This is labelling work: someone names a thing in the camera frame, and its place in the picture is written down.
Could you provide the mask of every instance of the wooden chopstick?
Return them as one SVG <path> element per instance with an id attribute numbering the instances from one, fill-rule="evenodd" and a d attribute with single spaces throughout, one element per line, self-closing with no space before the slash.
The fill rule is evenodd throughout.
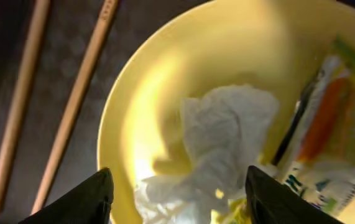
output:
<path id="1" fill-rule="evenodd" d="M 45 203 L 54 175 L 58 168 L 58 164 L 60 163 L 60 159 L 64 152 L 65 145 L 67 144 L 69 135 L 71 133 L 76 114 L 81 105 L 83 94 L 86 90 L 93 67 L 98 58 L 99 50 L 102 46 L 104 36 L 107 33 L 109 23 L 111 22 L 111 19 L 114 15 L 116 4 L 116 0 L 104 1 L 96 27 L 93 31 L 93 35 L 91 36 L 85 57 L 83 58 L 80 70 L 78 72 L 78 77 L 76 78 L 75 84 L 73 86 L 70 99 L 68 100 L 63 118 L 61 120 L 60 126 L 58 127 L 58 133 L 54 140 L 52 152 L 48 159 L 46 170 L 40 183 L 31 214 L 38 212 Z"/>
<path id="2" fill-rule="evenodd" d="M 22 122 L 25 104 L 33 77 L 40 41 L 44 31 L 50 0 L 36 0 L 35 9 L 29 26 L 27 41 L 19 69 L 18 80 L 0 148 L 0 209 L 9 178 L 12 158 Z"/>

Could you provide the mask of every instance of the candy wrapper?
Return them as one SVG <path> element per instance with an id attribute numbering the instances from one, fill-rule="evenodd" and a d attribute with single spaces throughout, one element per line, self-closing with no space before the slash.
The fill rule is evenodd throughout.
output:
<path id="1" fill-rule="evenodd" d="M 317 79 L 282 183 L 337 216 L 355 196 L 355 48 L 337 38 Z"/>

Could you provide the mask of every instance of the wooden stick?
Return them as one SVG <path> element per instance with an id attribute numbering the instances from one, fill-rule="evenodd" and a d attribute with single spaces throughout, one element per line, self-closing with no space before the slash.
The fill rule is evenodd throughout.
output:
<path id="1" fill-rule="evenodd" d="M 36 0 L 34 14 L 29 26 L 18 80 L 0 148 L 0 209 L 11 170 L 12 158 L 18 139 L 25 103 L 37 60 L 40 40 L 44 31 L 50 0 Z"/>
<path id="2" fill-rule="evenodd" d="M 76 114 L 80 107 L 83 94 L 89 82 L 92 69 L 97 60 L 101 44 L 115 12 L 115 8 L 116 0 L 104 1 L 103 8 L 101 9 L 96 27 L 86 50 L 85 57 L 83 58 L 78 77 L 76 78 L 73 86 L 70 99 L 68 100 L 63 118 L 60 126 L 58 127 L 58 133 L 54 140 L 52 152 L 50 154 L 50 158 L 48 159 L 46 170 L 42 178 L 42 182 L 40 183 L 39 191 L 31 214 L 38 212 L 45 203 L 54 175 L 58 168 L 58 164 L 60 163 L 60 159 L 64 152 L 65 145 L 69 138 L 71 128 L 75 121 Z"/>

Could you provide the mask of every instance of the crumpled tissue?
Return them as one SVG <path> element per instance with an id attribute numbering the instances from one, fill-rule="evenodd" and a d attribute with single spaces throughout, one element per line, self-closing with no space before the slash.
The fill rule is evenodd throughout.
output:
<path id="1" fill-rule="evenodd" d="M 250 85 L 183 100 L 183 142 L 194 170 L 137 183 L 134 198 L 143 222 L 208 224 L 212 210 L 228 213 L 229 199 L 245 197 L 247 168 L 256 164 L 278 108 L 272 94 Z"/>

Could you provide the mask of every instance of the dark tabletop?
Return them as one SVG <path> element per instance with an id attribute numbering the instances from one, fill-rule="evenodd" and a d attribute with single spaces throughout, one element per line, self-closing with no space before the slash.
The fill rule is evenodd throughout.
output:
<path id="1" fill-rule="evenodd" d="M 206 1 L 120 0 L 47 205 L 96 172 L 101 113 L 108 93 L 129 57 L 166 22 Z M 0 223 L 17 223 L 29 216 L 102 3 L 102 0 L 52 1 Z M 0 142 L 24 38 L 25 35 L 19 38 L 0 84 Z"/>

